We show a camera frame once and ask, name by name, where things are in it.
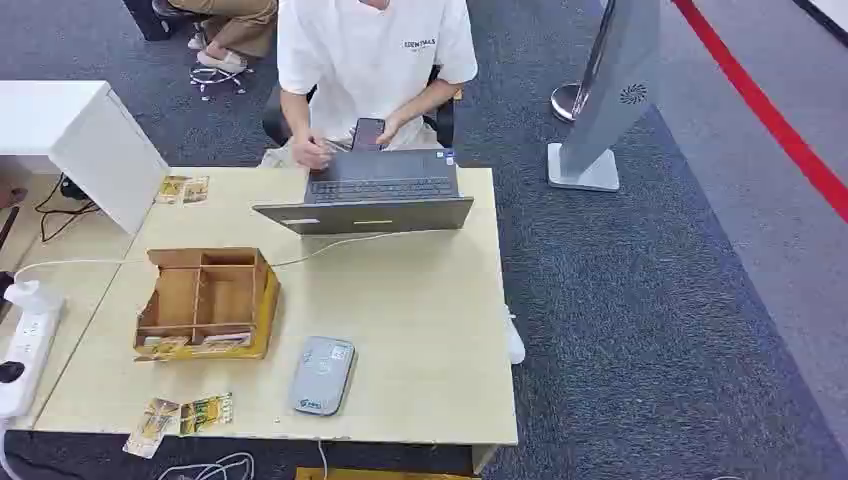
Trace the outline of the person's right hand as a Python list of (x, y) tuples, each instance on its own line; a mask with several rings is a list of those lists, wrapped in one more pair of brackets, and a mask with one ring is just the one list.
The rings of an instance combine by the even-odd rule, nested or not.
[(294, 133), (288, 145), (293, 160), (311, 170), (323, 170), (333, 159), (333, 151), (325, 139), (311, 130)]

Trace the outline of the person's left hand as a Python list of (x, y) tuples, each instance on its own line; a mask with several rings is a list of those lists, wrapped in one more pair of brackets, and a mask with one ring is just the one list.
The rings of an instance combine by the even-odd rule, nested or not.
[(384, 121), (383, 133), (376, 139), (376, 144), (381, 147), (388, 146), (405, 123), (406, 120), (402, 115), (397, 113), (389, 115)]

